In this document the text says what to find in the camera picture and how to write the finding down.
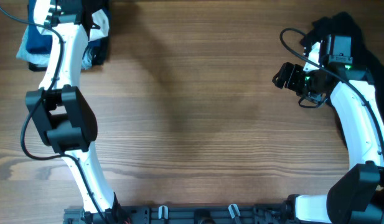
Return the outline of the white t-shirt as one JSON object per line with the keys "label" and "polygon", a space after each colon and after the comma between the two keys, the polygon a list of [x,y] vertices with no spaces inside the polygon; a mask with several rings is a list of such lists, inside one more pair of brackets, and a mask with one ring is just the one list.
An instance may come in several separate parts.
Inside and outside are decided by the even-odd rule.
{"label": "white t-shirt", "polygon": [[35,7],[32,18],[36,24],[56,27],[58,24],[82,25],[90,42],[108,37],[110,30],[108,11],[106,8],[90,11],[63,11],[53,8]]}

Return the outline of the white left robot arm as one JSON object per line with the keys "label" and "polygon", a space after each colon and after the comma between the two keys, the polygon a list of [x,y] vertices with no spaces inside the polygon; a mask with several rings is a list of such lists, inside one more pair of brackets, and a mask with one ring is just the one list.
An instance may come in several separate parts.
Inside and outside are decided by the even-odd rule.
{"label": "white left robot arm", "polygon": [[38,90],[26,94],[29,114],[42,142],[71,170],[83,199],[80,223],[124,223],[121,205],[97,158],[96,117],[80,89],[82,61],[89,42],[105,38],[106,1],[37,1],[33,22],[52,36],[47,71]]}

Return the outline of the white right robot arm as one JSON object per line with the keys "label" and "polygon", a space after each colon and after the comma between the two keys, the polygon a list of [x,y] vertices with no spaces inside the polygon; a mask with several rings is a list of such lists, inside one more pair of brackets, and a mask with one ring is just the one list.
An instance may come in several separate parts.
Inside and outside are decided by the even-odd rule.
{"label": "white right robot arm", "polygon": [[299,195],[288,203],[288,217],[305,223],[384,223],[384,124],[377,109],[370,71],[330,63],[323,69],[284,63],[273,77],[278,88],[303,100],[323,103],[323,94],[340,119],[349,154],[349,171],[324,195]]}

